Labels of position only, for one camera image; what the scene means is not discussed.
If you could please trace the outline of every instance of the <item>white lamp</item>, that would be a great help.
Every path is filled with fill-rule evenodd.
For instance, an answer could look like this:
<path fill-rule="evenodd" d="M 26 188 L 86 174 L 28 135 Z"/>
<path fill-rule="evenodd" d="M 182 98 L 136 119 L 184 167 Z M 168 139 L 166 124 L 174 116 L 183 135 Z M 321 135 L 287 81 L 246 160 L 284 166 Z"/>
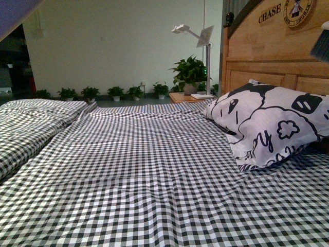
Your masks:
<path fill-rule="evenodd" d="M 175 28 L 172 30 L 173 33 L 181 33 L 181 32 L 188 32 L 195 36 L 198 39 L 198 43 L 196 47 L 206 46 L 206 67 L 207 67 L 207 95 L 210 95 L 210 37 L 212 34 L 214 26 L 207 27 L 201 31 L 200 36 L 195 34 L 190 30 L 190 27 L 184 24 L 181 24 L 179 26 L 175 26 Z"/>

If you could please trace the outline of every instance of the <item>lamp head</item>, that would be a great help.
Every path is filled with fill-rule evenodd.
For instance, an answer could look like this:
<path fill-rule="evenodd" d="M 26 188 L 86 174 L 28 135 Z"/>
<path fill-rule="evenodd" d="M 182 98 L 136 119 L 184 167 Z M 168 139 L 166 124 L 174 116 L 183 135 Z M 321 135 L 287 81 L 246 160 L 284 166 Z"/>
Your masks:
<path fill-rule="evenodd" d="M 324 29 L 324 30 L 329 30 L 329 21 L 323 23 L 322 26 L 321 26 L 321 28 Z"/>
<path fill-rule="evenodd" d="M 173 33 L 181 33 L 190 30 L 190 27 L 184 24 L 180 24 L 179 26 L 175 26 L 173 30 L 171 30 Z"/>

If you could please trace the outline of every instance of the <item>white wall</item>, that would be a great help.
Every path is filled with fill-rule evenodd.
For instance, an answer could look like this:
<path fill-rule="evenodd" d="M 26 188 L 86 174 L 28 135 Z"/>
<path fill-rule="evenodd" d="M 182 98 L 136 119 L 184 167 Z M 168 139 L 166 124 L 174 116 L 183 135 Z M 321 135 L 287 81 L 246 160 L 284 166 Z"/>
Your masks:
<path fill-rule="evenodd" d="M 206 27 L 215 25 L 211 42 L 211 78 L 218 83 L 223 0 L 206 0 Z M 61 87 L 86 86 L 127 90 L 146 81 L 149 92 L 157 81 L 173 86 L 169 68 L 202 48 L 190 34 L 174 34 L 186 24 L 203 28 L 204 0 L 46 0 L 39 8 L 44 37 L 38 37 L 37 17 L 23 23 L 38 90 L 53 96 Z"/>

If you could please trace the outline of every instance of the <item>brush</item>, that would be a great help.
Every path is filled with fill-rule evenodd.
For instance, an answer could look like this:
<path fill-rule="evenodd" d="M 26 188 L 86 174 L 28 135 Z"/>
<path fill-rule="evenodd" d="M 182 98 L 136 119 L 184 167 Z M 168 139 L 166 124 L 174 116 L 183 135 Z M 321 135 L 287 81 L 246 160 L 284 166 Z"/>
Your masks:
<path fill-rule="evenodd" d="M 324 29 L 324 31 L 315 43 L 310 55 L 320 61 L 329 63 L 329 22 L 323 23 L 321 28 Z"/>

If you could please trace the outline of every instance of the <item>green plant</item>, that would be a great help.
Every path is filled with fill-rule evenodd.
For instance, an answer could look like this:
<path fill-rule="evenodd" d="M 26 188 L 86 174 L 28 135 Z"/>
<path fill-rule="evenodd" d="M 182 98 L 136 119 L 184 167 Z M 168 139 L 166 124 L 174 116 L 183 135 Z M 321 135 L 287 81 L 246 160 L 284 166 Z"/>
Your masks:
<path fill-rule="evenodd" d="M 173 83 L 178 83 L 179 89 L 183 89 L 185 84 L 192 84 L 196 87 L 196 82 L 207 81 L 207 68 L 204 66 L 203 61 L 190 56 L 186 61 L 185 59 L 175 63 L 177 67 L 170 68 L 173 72 L 178 72 L 174 76 Z"/>
<path fill-rule="evenodd" d="M 214 92 L 217 93 L 218 92 L 218 84 L 214 84 L 212 86 L 212 88 L 214 89 Z"/>
<path fill-rule="evenodd" d="M 88 86 L 81 91 L 81 94 L 83 95 L 83 97 L 92 100 L 95 99 L 97 95 L 99 95 L 99 90 L 94 87 Z"/>
<path fill-rule="evenodd" d="M 199 84 L 199 87 L 197 88 L 197 90 L 198 90 L 199 92 L 203 92 L 203 91 L 205 91 L 205 90 L 206 90 L 206 82 L 205 82 L 205 81 L 201 82 L 201 83 Z"/>
<path fill-rule="evenodd" d="M 180 92 L 184 92 L 183 90 L 179 89 L 178 85 L 175 85 L 171 88 L 171 91 L 174 93 L 180 93 Z"/>
<path fill-rule="evenodd" d="M 107 94 L 111 97 L 121 97 L 124 95 L 123 89 L 119 86 L 114 86 L 113 88 L 108 89 Z"/>
<path fill-rule="evenodd" d="M 51 95 L 47 90 L 37 90 L 34 97 L 36 99 L 51 99 Z"/>
<path fill-rule="evenodd" d="M 131 97 L 141 98 L 143 97 L 143 94 L 144 92 L 138 86 L 133 86 L 128 90 L 128 95 L 130 95 Z"/>
<path fill-rule="evenodd" d="M 156 82 L 154 87 L 154 92 L 156 95 L 166 95 L 169 92 L 169 87 L 167 85 L 159 84 L 160 82 Z"/>
<path fill-rule="evenodd" d="M 68 89 L 62 88 L 57 93 L 60 94 L 61 99 L 75 98 L 75 97 L 78 96 L 78 94 L 76 93 L 76 91 L 74 89 L 70 89 L 70 88 L 68 88 Z"/>

